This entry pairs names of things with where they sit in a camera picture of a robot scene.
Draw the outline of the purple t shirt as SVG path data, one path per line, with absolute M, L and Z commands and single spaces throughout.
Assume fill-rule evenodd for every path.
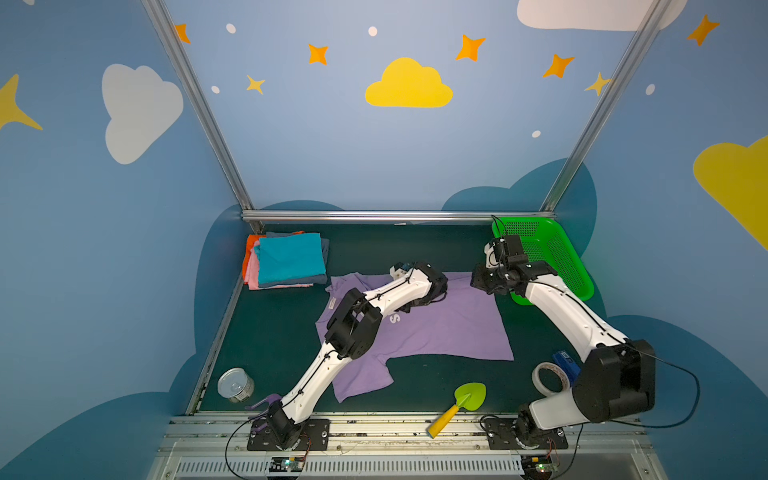
M 447 293 L 437 303 L 386 314 L 374 343 L 333 380 L 336 400 L 380 390 L 394 382 L 386 363 L 415 355 L 452 355 L 512 361 L 513 352 L 492 296 L 470 285 L 469 272 L 447 272 Z

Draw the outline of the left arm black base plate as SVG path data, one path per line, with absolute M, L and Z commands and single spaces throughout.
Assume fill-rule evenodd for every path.
M 282 446 L 265 419 L 254 420 L 248 435 L 248 451 L 325 451 L 328 448 L 330 421 L 309 419 L 300 431 Z

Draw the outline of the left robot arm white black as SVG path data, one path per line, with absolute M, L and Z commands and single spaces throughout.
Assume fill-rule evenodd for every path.
M 352 288 L 337 303 L 313 362 L 285 396 L 273 397 L 262 417 L 277 448 L 300 441 L 304 424 L 328 386 L 351 361 L 374 344 L 382 320 L 398 311 L 426 306 L 448 289 L 448 279 L 425 262 L 392 270 L 393 280 L 374 290 Z

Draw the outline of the green plastic perforated basket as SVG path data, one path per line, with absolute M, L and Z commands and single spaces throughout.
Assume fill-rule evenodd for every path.
M 517 235 L 531 261 L 546 261 L 563 279 L 566 286 L 580 299 L 594 295 L 594 284 L 567 237 L 554 220 L 541 217 L 495 217 L 492 223 L 495 237 Z

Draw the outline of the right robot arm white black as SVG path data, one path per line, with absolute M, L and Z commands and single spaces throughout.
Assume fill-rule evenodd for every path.
M 561 331 L 582 361 L 573 385 L 519 408 L 514 431 L 522 447 L 536 447 L 564 427 L 602 423 L 654 407 L 656 361 L 648 342 L 633 342 L 600 318 L 550 264 L 529 259 L 519 236 L 492 239 L 484 254 L 485 261 L 472 272 L 471 286 L 527 299 Z

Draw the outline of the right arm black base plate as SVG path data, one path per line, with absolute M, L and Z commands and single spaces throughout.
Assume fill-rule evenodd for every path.
M 569 447 L 562 429 L 525 433 L 517 428 L 515 417 L 483 415 L 479 426 L 486 434 L 491 450 L 560 450 Z

